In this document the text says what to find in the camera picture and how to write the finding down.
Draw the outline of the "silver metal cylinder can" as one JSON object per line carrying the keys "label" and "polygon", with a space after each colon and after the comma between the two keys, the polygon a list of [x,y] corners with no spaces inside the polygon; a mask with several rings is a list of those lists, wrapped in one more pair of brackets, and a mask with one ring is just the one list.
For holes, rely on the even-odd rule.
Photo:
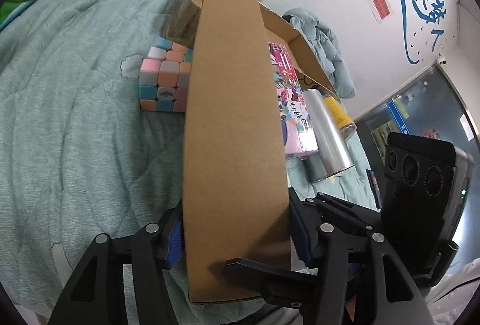
{"label": "silver metal cylinder can", "polygon": [[307,111],[318,151],[304,160],[310,182],[316,183],[353,167],[354,163],[338,126],[320,91],[304,91]]}

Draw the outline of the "light green quilted blanket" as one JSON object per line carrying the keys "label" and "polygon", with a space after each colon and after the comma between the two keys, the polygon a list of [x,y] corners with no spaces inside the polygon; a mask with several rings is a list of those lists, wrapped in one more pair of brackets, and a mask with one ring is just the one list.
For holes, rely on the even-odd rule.
{"label": "light green quilted blanket", "polygon": [[[100,233],[131,236],[182,199],[185,112],[140,109],[141,62],[182,0],[37,0],[1,31],[1,285],[50,318]],[[354,165],[288,192],[376,202],[360,138]]]}

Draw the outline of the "pastel rubik's cube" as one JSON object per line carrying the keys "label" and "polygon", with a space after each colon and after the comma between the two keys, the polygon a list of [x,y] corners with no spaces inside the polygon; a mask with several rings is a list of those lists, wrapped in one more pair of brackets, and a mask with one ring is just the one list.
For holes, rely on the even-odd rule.
{"label": "pastel rubik's cube", "polygon": [[193,50],[158,37],[142,60],[138,74],[140,109],[184,113],[191,79]]}

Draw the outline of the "yellow label glass jar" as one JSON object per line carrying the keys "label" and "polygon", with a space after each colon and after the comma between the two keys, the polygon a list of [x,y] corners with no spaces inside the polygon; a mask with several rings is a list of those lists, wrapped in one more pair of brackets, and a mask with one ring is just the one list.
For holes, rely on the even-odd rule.
{"label": "yellow label glass jar", "polygon": [[352,118],[347,114],[340,102],[331,95],[323,96],[326,106],[329,108],[330,114],[337,125],[343,139],[349,140],[356,132],[356,125]]}

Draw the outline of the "red wall notice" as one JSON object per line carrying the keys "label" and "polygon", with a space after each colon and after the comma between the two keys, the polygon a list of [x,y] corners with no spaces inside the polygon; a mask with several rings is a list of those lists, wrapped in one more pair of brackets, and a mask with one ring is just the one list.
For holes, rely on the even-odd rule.
{"label": "red wall notice", "polygon": [[370,9],[379,24],[392,15],[388,0],[370,0]]}

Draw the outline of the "light blue puffer jacket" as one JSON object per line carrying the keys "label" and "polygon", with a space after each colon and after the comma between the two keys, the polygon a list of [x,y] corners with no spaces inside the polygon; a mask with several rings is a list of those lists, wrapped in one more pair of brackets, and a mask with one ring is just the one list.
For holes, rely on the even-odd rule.
{"label": "light blue puffer jacket", "polygon": [[333,30],[304,8],[290,9],[282,17],[302,34],[339,98],[354,98],[356,88]]}

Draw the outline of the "colourful pink box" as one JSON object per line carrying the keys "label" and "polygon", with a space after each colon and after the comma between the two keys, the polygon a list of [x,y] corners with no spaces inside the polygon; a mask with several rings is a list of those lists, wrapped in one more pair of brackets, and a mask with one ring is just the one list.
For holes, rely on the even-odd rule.
{"label": "colourful pink box", "polygon": [[268,42],[285,155],[306,158],[318,151],[306,100],[287,48]]}

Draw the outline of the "brown cardboard tray box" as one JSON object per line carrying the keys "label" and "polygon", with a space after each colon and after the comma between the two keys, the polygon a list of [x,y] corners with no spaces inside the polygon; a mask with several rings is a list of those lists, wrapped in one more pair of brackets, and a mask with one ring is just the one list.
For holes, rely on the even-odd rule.
{"label": "brown cardboard tray box", "polygon": [[193,50],[182,184],[189,299],[253,299],[222,276],[226,261],[290,266],[286,157],[269,44],[287,49],[302,87],[332,84],[302,34],[256,0],[182,0],[168,37]]}

